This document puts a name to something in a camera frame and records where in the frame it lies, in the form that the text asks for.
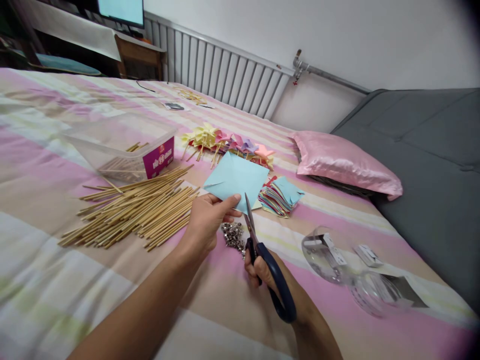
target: hand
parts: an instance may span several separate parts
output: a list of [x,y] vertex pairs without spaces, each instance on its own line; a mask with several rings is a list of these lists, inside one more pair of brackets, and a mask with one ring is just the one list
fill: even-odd
[[217,245],[216,232],[220,224],[232,223],[233,217],[242,216],[240,211],[233,209],[241,198],[240,194],[235,194],[221,201],[207,193],[193,200],[188,227],[179,246],[185,246],[186,249],[204,256],[208,255]]
[[[270,251],[273,258],[275,259],[276,263],[280,267],[281,273],[285,278],[286,284],[290,289],[291,296],[293,298],[293,302],[295,303],[296,307],[296,320],[295,323],[299,324],[306,324],[311,318],[312,314],[318,313],[318,309],[315,306],[312,299],[310,299],[307,292],[304,290],[303,287],[295,280],[294,276],[290,272],[290,270],[285,266],[282,259],[277,255],[276,252]],[[254,288],[258,288],[259,280],[257,276],[267,284],[267,286],[272,289],[276,295],[280,298],[279,289],[275,284],[274,278],[272,277],[272,273],[265,262],[265,260],[261,256],[257,256],[255,259],[255,263],[252,264],[252,258],[250,257],[249,249],[245,251],[245,271],[248,273],[248,279]]]

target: light blue paper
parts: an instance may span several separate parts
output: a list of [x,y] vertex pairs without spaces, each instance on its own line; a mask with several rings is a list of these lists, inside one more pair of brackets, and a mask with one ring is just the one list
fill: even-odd
[[289,202],[291,206],[295,205],[305,195],[305,192],[288,182],[285,176],[279,177],[273,183],[280,189],[283,198]]
[[227,151],[203,184],[203,188],[222,200],[240,194],[241,200],[236,208],[247,214],[245,193],[250,200],[250,207],[253,208],[268,174],[269,169],[266,167]]

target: cable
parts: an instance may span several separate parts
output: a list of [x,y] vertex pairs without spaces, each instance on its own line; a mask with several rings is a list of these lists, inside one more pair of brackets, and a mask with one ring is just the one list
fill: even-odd
[[143,89],[145,89],[145,90],[149,90],[149,91],[151,91],[152,93],[156,93],[155,90],[152,90],[152,89],[149,89],[148,87],[145,87],[145,86],[140,85],[140,83],[139,83],[138,80],[136,80],[136,83],[138,84],[139,87],[141,87],[141,88],[143,88]]

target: pink label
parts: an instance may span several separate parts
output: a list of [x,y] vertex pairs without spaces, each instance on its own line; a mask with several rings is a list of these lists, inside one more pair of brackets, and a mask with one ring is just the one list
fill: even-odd
[[174,159],[174,138],[171,137],[156,149],[143,157],[146,177],[156,177]]

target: plastic packaging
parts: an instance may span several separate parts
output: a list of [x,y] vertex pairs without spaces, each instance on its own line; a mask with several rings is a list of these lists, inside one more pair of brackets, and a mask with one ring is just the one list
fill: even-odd
[[355,302],[377,318],[404,312],[412,305],[393,283],[374,271],[366,270],[353,276],[348,289]]
[[[174,158],[175,127],[122,114],[64,131],[68,140],[102,175],[127,183],[154,178]],[[133,145],[141,146],[133,152]]]
[[[372,270],[355,273],[343,256],[337,258],[335,254],[341,251],[335,247],[335,235],[336,231],[319,226],[301,242],[305,259],[318,275],[330,283],[347,286],[355,302],[378,318],[412,306],[412,301],[404,298],[385,276]],[[346,242],[354,247],[352,239],[347,238]]]
[[329,234],[327,227],[316,227],[303,238],[301,249],[311,268],[322,278],[333,284],[344,284],[349,276],[347,264],[341,264],[333,257],[324,236]]

